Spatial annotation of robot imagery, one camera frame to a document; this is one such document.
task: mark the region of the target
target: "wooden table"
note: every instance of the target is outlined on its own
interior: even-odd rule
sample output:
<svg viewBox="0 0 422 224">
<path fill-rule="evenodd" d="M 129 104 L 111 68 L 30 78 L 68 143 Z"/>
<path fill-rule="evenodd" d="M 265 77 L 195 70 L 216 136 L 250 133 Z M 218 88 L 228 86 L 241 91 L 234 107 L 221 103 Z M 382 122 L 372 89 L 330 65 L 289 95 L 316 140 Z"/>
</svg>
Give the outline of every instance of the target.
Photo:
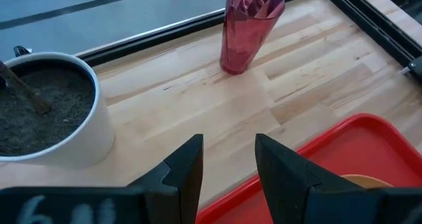
<svg viewBox="0 0 422 224">
<path fill-rule="evenodd" d="M 397 6 L 369 1 L 422 42 L 422 27 Z M 78 171 L 3 164 L 0 187 L 125 186 L 203 133 L 204 205 L 256 173 L 256 133 L 295 149 L 360 112 L 388 119 L 422 148 L 419 87 L 329 0 L 288 3 L 239 76 L 220 69 L 221 32 L 216 26 L 96 67 L 117 133 L 111 153 Z"/>
</svg>

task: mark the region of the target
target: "plant stem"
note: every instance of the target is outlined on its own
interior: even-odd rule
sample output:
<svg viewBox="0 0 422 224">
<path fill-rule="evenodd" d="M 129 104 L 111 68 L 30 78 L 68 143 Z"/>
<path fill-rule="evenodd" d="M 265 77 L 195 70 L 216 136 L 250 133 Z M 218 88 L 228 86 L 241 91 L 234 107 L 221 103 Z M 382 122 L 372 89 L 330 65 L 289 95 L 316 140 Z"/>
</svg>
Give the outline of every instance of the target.
<svg viewBox="0 0 422 224">
<path fill-rule="evenodd" d="M 2 61 L 0 61 L 0 76 L 3 77 L 9 85 L 15 88 L 15 90 L 22 92 L 26 99 L 31 102 L 37 113 L 45 114 L 51 111 L 50 102 L 46 101 L 39 93 L 34 92 Z"/>
</svg>

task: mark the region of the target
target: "red tray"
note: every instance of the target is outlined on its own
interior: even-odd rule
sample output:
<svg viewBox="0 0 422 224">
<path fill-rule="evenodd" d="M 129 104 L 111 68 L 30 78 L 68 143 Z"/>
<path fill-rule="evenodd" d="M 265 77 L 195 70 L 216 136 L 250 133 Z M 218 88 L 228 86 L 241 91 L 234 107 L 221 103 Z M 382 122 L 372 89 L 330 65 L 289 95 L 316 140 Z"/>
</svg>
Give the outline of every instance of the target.
<svg viewBox="0 0 422 224">
<path fill-rule="evenodd" d="M 389 122 L 374 115 L 354 115 L 297 153 L 337 175 L 422 186 L 420 154 Z M 199 212 L 196 224 L 211 223 L 272 223 L 258 175 Z"/>
</svg>

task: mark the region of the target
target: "white planter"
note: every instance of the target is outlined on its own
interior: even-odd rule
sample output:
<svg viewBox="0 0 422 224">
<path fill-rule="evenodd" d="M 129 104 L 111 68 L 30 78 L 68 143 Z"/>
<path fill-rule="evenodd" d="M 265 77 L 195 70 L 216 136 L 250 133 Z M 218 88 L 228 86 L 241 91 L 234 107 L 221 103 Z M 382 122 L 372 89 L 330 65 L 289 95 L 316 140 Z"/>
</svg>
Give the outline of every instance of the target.
<svg viewBox="0 0 422 224">
<path fill-rule="evenodd" d="M 68 168 L 83 168 L 98 163 L 113 146 L 114 131 L 95 72 L 83 60 L 64 53 L 33 53 L 11 59 L 5 64 L 13 68 L 23 62 L 38 59 L 65 60 L 85 70 L 90 75 L 95 87 L 94 103 L 82 124 L 61 142 L 29 155 L 0 156 L 0 162 L 31 163 Z"/>
</svg>

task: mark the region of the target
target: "red plastic tumbler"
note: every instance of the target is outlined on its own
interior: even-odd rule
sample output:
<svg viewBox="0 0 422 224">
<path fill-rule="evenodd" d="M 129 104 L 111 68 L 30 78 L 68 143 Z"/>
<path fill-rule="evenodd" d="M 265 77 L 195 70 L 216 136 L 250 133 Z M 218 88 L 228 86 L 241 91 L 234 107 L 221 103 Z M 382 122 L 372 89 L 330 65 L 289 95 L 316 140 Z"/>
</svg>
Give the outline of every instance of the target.
<svg viewBox="0 0 422 224">
<path fill-rule="evenodd" d="M 245 72 L 285 8 L 284 0 L 227 0 L 220 65 Z"/>
</svg>

